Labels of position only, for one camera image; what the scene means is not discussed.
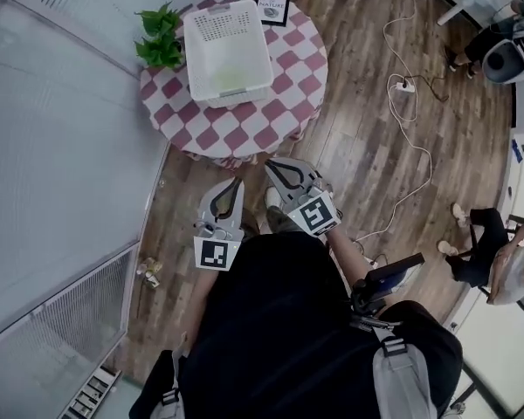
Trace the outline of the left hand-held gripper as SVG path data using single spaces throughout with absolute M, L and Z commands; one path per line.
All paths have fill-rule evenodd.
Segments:
M 244 238 L 244 232 L 238 229 L 242 219 L 244 192 L 243 181 L 235 177 L 216 184 L 202 197 L 198 218 L 204 222 L 196 223 L 197 232 L 193 237 L 197 268 L 230 270 Z

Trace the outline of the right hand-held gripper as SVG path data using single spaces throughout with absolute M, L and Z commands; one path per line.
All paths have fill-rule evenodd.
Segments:
M 317 172 L 309 162 L 276 157 L 265 161 L 265 171 L 278 191 L 288 217 L 304 232 L 320 237 L 341 224 L 331 185 L 317 178 Z

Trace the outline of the white plastic basket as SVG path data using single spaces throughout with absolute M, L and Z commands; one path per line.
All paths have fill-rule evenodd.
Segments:
M 211 108 L 265 100 L 273 83 L 272 63 L 257 5 L 243 0 L 215 5 L 183 19 L 184 50 L 190 94 Z M 241 67 L 248 86 L 216 93 L 212 73 L 222 65 Z

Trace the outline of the person's left forearm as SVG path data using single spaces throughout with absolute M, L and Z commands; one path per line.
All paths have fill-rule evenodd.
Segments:
M 190 302 L 186 311 L 183 331 L 186 333 L 186 349 L 190 351 L 194 346 L 203 315 L 207 305 L 210 291 L 217 281 L 219 271 L 200 270 L 194 289 L 191 293 Z

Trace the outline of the person's right forearm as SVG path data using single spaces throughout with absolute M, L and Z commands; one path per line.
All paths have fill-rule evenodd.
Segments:
M 365 279 L 372 267 L 349 239 L 345 230 L 336 226 L 326 237 L 349 287 L 353 287 L 360 279 Z

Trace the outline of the person's white shoe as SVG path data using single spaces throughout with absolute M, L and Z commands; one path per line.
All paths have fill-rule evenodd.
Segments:
M 274 186 L 270 186 L 265 191 L 265 206 L 268 210 L 282 211 L 283 200 Z

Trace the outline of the person's olive trouser leg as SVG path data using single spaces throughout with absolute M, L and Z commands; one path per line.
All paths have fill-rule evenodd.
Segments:
M 272 234 L 296 231 L 296 224 L 285 215 L 279 206 L 269 206 L 266 209 L 266 220 Z

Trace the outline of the yellow floor litter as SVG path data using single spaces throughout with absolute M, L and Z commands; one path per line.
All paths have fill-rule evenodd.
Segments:
M 160 261 L 153 258 L 146 258 L 138 265 L 136 274 L 138 276 L 143 276 L 144 280 L 155 289 L 160 285 L 157 273 L 161 268 L 162 263 Z

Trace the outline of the person's black shirt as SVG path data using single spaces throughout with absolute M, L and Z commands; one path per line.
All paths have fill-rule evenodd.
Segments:
M 161 353 L 130 419 L 381 419 L 373 359 L 327 241 L 246 240 L 219 272 L 196 341 Z

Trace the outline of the black framed picture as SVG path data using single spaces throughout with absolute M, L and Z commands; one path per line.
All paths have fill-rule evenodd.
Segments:
M 255 0 L 262 24 L 285 27 L 290 0 Z

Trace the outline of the green potted plant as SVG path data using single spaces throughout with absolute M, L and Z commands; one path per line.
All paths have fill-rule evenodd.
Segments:
M 183 40 L 177 36 L 181 26 L 179 14 L 170 9 L 170 2 L 158 10 L 141 10 L 135 15 L 141 18 L 146 36 L 134 42 L 136 55 L 150 67 L 175 69 L 183 64 Z

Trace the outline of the black white floor rack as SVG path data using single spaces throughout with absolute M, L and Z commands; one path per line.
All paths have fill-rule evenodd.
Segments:
M 93 419 L 120 376 L 121 371 L 113 372 L 104 366 L 97 368 L 70 401 L 59 419 Z

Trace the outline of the black office chair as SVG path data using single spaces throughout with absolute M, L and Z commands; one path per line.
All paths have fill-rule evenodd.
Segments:
M 485 224 L 479 242 L 477 259 L 486 267 L 490 290 L 488 302 L 493 305 L 513 304 L 524 297 L 524 237 L 517 243 L 508 240 L 501 222 Z

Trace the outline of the black tablet on mount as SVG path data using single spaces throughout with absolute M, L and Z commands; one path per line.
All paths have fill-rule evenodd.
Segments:
M 402 289 L 424 263 L 423 254 L 417 253 L 368 272 L 352 286 L 354 314 L 375 316 L 387 305 L 386 298 Z

